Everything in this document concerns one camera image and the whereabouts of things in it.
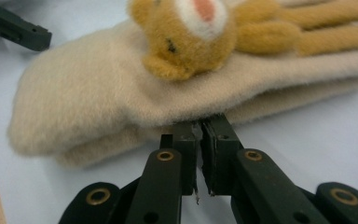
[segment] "brass rivet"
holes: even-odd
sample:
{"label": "brass rivet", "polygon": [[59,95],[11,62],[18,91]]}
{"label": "brass rivet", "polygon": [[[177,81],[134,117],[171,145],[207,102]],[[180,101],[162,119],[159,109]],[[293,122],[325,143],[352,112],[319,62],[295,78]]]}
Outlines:
{"label": "brass rivet", "polygon": [[157,154],[157,159],[159,161],[170,161],[173,159],[173,154],[170,151],[162,151]]}
{"label": "brass rivet", "polygon": [[109,189],[94,189],[87,195],[86,202],[91,205],[98,205],[106,202],[109,198]]}
{"label": "brass rivet", "polygon": [[352,194],[350,191],[345,189],[331,189],[330,194],[334,199],[341,203],[345,203],[347,205],[358,205],[358,198]]}
{"label": "brass rivet", "polygon": [[245,157],[251,161],[261,161],[261,159],[263,159],[263,156],[256,151],[246,151]]}

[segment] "teddy bear leg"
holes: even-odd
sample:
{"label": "teddy bear leg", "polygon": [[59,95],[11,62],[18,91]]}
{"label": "teddy bear leg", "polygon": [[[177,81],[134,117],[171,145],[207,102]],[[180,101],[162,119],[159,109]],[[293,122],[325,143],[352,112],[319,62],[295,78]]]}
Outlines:
{"label": "teddy bear leg", "polygon": [[186,80],[194,74],[192,69],[172,64],[154,55],[145,56],[143,63],[150,73],[165,80]]}
{"label": "teddy bear leg", "polygon": [[145,26],[149,10],[155,0],[129,0],[128,11],[131,17],[141,26]]}
{"label": "teddy bear leg", "polygon": [[337,0],[315,6],[283,8],[278,18],[304,30],[358,21],[358,0]]}
{"label": "teddy bear leg", "polygon": [[283,21],[249,23],[238,28],[239,51],[253,54],[274,54],[293,49],[300,29]]}
{"label": "teddy bear leg", "polygon": [[248,0],[234,7],[235,21],[239,26],[246,22],[268,21],[279,8],[275,0]]}
{"label": "teddy bear leg", "polygon": [[296,44],[299,56],[358,49],[358,25],[305,32]]}

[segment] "white surface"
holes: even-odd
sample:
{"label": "white surface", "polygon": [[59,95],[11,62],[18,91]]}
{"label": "white surface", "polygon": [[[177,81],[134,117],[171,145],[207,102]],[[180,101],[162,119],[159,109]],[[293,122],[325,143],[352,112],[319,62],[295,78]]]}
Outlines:
{"label": "white surface", "polygon": [[[124,0],[0,1],[27,21],[53,33],[52,47],[127,18]],[[23,158],[11,150],[6,130],[24,68],[38,53],[0,38],[0,194],[7,223],[58,223],[63,210],[88,184],[104,181],[120,188],[143,171],[150,143],[102,164],[65,170],[49,158]],[[236,127],[245,147],[266,151],[298,186],[337,181],[358,189],[358,92]],[[203,177],[199,173],[199,185]],[[229,198],[200,205],[183,198],[182,223],[234,223]]]}

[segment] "pink nose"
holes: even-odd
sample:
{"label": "pink nose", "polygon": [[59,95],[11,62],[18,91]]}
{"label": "pink nose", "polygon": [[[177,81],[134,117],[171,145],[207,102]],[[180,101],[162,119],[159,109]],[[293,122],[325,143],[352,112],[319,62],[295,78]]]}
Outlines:
{"label": "pink nose", "polygon": [[204,21],[213,20],[214,7],[210,0],[193,0],[197,12]]}

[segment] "black plastic clip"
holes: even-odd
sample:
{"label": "black plastic clip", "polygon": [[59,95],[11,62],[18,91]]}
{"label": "black plastic clip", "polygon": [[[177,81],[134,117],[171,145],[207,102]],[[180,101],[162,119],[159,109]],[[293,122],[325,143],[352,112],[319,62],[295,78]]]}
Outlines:
{"label": "black plastic clip", "polygon": [[50,46],[52,33],[0,7],[0,36],[27,49],[42,51]]}

